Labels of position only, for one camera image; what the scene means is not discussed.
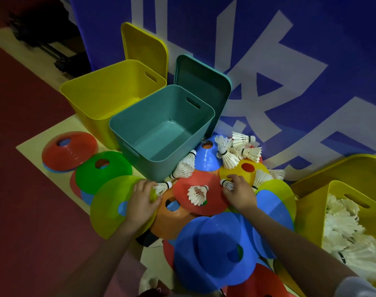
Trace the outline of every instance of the red floor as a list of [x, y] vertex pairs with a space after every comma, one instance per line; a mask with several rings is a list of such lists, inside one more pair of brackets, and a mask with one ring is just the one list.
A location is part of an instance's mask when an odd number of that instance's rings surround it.
[[[0, 49], [0, 296], [49, 295], [101, 242], [89, 216], [15, 148], [72, 114], [60, 93]], [[107, 296], [136, 290], [114, 279]]]

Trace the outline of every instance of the cone center hole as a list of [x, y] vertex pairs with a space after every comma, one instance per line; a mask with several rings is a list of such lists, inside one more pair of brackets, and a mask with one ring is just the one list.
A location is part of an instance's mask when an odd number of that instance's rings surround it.
[[254, 170], [255, 170], [255, 168], [252, 164], [249, 164], [249, 163], [246, 163], [246, 162], [241, 165], [241, 168], [244, 171], [249, 172], [249, 173], [254, 172]]
[[109, 165], [109, 160], [107, 159], [99, 159], [96, 161], [96, 163], [94, 164], [94, 166], [97, 168], [97, 169], [104, 169], [106, 168], [107, 166]]
[[57, 142], [57, 146], [64, 147], [64, 146], [68, 145], [70, 142], [71, 142], [70, 138], [62, 139], [62, 140], [59, 140]]
[[210, 141], [210, 140], [206, 140], [203, 144], [202, 144], [202, 148], [203, 149], [211, 149], [211, 147], [213, 147], [213, 142]]
[[176, 211], [180, 208], [180, 204], [175, 197], [171, 197], [166, 200], [166, 208], [170, 211]]
[[226, 256], [233, 263], [238, 263], [243, 259], [243, 247], [239, 244], [236, 244], [236, 248], [232, 251], [229, 251]]

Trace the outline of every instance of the left hand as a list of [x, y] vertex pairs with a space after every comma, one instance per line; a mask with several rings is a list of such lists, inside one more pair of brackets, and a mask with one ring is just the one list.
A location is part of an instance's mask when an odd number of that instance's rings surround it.
[[143, 226], [159, 207], [162, 197], [158, 197], [151, 203], [150, 194], [154, 181], [142, 179], [134, 186], [133, 194], [127, 204], [125, 222], [132, 225], [136, 230]]

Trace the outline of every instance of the yellow storage bin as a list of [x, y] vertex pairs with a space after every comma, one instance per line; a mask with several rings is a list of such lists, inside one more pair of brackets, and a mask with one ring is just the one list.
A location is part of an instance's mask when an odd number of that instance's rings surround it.
[[60, 90], [82, 124], [104, 146], [118, 149], [111, 117], [165, 86], [166, 80], [141, 62], [124, 60], [70, 80]]
[[[328, 185], [297, 201], [295, 232], [321, 247], [328, 194], [333, 194], [337, 199], [349, 198], [357, 203], [360, 208], [359, 223], [366, 229], [366, 234], [376, 238], [376, 201], [338, 180], [331, 181]], [[300, 296], [304, 296], [278, 260], [274, 261], [274, 269], [289, 288]]]

